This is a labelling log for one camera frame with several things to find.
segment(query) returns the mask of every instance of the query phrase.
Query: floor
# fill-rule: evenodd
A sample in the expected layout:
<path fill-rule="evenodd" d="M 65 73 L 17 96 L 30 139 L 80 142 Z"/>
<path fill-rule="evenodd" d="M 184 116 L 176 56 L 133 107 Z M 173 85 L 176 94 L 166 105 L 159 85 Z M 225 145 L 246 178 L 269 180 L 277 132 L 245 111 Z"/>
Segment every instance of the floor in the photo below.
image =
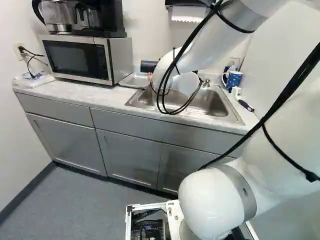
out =
<path fill-rule="evenodd" d="M 57 167 L 0 226 L 0 239 L 124 240 L 126 205 L 166 200 Z"/>

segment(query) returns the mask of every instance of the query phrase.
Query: stainless steel microwave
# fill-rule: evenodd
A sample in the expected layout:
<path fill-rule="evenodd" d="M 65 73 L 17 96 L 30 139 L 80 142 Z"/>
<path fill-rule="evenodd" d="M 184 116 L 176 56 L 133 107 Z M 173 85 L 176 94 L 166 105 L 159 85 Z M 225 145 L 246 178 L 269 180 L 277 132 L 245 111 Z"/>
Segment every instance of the stainless steel microwave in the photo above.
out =
<path fill-rule="evenodd" d="M 40 35 L 52 75 L 114 85 L 133 72 L 132 39 Z"/>

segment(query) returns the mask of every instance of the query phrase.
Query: stainless steel sink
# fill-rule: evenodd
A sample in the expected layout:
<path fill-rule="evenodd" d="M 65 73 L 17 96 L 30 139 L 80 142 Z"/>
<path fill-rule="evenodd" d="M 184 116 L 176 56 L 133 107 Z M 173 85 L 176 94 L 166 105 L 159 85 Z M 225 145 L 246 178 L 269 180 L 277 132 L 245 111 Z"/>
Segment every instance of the stainless steel sink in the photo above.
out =
<path fill-rule="evenodd" d="M 171 89 L 165 96 L 165 106 L 168 110 L 172 111 L 181 107 L 187 100 L 188 96 Z M 148 87 L 146 90 L 138 90 L 125 105 L 158 111 L 157 95 L 151 87 Z M 190 105 L 179 115 L 189 117 L 203 116 L 208 119 L 218 118 L 223 121 L 244 124 L 218 85 L 213 85 L 210 88 L 201 87 Z"/>

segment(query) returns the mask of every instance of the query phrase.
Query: wall outlet plate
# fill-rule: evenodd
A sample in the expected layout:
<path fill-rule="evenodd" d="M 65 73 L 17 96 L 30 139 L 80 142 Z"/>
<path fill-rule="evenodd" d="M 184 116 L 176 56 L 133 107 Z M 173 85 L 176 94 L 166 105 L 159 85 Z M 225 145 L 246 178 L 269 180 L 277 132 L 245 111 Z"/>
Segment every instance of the wall outlet plate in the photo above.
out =
<path fill-rule="evenodd" d="M 23 53 L 20 52 L 19 47 L 25 47 L 23 43 L 14 43 L 13 49 L 15 52 L 16 57 L 18 58 L 19 61 L 22 61 L 24 59 Z"/>

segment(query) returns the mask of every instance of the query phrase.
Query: faucet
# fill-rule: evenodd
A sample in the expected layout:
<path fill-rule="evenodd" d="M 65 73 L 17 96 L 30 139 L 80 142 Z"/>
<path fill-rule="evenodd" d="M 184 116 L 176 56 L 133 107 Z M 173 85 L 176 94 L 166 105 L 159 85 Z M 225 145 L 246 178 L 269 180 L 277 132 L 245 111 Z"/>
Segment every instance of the faucet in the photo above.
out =
<path fill-rule="evenodd" d="M 204 80 L 204 83 L 202 85 L 204 88 L 209 88 L 210 87 L 210 79 L 209 78 L 206 78 Z"/>

